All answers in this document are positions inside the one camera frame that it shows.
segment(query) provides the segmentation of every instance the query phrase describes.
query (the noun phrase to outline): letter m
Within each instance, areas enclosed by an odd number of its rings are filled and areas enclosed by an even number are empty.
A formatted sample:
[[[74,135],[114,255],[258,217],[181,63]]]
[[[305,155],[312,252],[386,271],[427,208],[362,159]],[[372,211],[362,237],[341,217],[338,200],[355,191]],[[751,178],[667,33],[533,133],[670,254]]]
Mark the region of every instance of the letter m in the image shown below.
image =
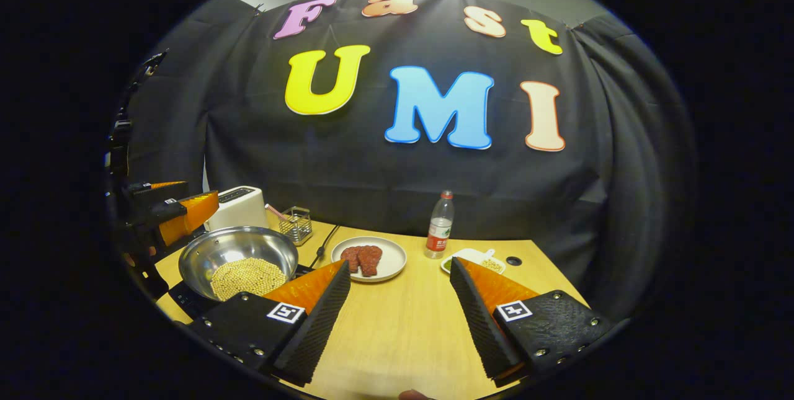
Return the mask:
[[[447,141],[456,148],[488,149],[491,137],[485,132],[488,111],[488,89],[494,80],[482,73],[460,73],[442,96],[426,69],[420,66],[400,66],[391,70],[397,81],[395,122],[386,130],[386,140],[392,143],[416,143],[421,136],[414,128],[414,114],[425,128],[427,139],[436,143],[455,118],[455,129]]]

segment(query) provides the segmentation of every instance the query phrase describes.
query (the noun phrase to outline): white toaster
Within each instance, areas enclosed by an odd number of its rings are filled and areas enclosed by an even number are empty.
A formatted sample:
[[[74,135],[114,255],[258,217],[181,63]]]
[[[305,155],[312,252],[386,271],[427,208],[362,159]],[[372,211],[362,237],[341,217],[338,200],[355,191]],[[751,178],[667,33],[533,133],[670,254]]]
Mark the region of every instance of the white toaster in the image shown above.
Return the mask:
[[[238,186],[218,194],[218,211],[204,222],[204,228],[207,231],[233,226],[269,228],[264,212],[262,190]]]

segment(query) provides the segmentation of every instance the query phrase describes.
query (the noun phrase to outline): metal utensil holder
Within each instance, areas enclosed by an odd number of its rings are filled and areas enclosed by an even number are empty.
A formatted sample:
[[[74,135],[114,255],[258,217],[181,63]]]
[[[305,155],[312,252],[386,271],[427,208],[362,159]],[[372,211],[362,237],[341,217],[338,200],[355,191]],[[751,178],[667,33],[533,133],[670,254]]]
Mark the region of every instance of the metal utensil holder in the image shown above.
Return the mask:
[[[287,217],[287,220],[279,220],[279,230],[281,234],[289,237],[296,247],[305,244],[306,240],[314,235],[314,231],[311,229],[309,210],[306,208],[293,206],[281,214]]]

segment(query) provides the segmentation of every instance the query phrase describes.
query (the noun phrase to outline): black cable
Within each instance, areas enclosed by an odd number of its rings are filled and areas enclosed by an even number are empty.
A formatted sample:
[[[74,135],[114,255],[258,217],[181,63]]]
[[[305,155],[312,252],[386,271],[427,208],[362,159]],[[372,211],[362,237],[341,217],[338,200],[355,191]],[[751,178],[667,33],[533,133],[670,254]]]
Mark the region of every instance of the black cable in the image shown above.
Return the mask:
[[[328,244],[328,241],[331,239],[331,236],[333,236],[338,229],[339,229],[339,225],[335,226],[334,229],[332,229],[330,233],[328,233],[328,237],[326,237],[326,240],[325,242],[323,242],[323,245],[321,245],[320,248],[317,249],[317,257],[315,257],[314,260],[311,262],[309,268],[314,267],[314,264],[315,262],[317,262],[317,259],[320,259],[326,253],[326,245]]]

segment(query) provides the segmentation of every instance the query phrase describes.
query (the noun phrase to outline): wooden table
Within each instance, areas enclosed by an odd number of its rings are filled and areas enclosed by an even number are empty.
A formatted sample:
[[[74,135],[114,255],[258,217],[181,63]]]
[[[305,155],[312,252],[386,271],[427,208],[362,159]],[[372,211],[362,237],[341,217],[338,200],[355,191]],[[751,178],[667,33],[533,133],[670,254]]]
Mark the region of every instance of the wooden table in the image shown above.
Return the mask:
[[[275,216],[268,215],[270,225],[278,225]],[[298,247],[301,265],[311,264],[332,225],[313,222],[313,228],[314,236]],[[485,377],[449,276],[440,269],[440,259],[423,254],[425,237],[342,227],[314,267],[330,264],[334,246],[357,236],[380,236],[399,244],[408,253],[405,268],[384,282],[352,281],[312,383],[305,388],[282,383],[331,399],[396,399],[400,392],[416,389],[438,400],[481,398],[518,383],[497,389]],[[507,265],[505,276],[538,293],[564,290],[586,304],[531,240],[451,239],[444,257],[462,248],[483,252],[493,248],[494,258],[503,262],[507,256],[517,256],[522,264]],[[179,254],[175,252],[156,265],[169,287],[182,280],[177,268]],[[157,306],[171,319],[185,324],[192,321],[169,295],[159,299]]]

